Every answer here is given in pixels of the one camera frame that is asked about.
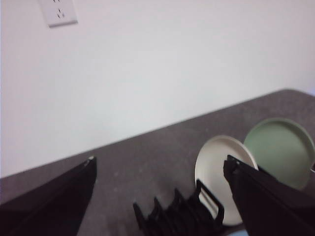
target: black dish rack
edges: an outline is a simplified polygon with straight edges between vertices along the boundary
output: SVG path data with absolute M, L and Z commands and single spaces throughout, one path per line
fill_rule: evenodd
M 201 190 L 217 205 L 215 219 L 199 200 Z M 187 200 L 175 189 L 175 198 L 167 209 L 161 207 L 157 198 L 154 198 L 154 203 L 154 209 L 147 218 L 139 205 L 133 204 L 139 228 L 145 236 L 215 236 L 228 228 L 222 224 L 223 205 L 200 180 L 197 180 L 196 190 Z

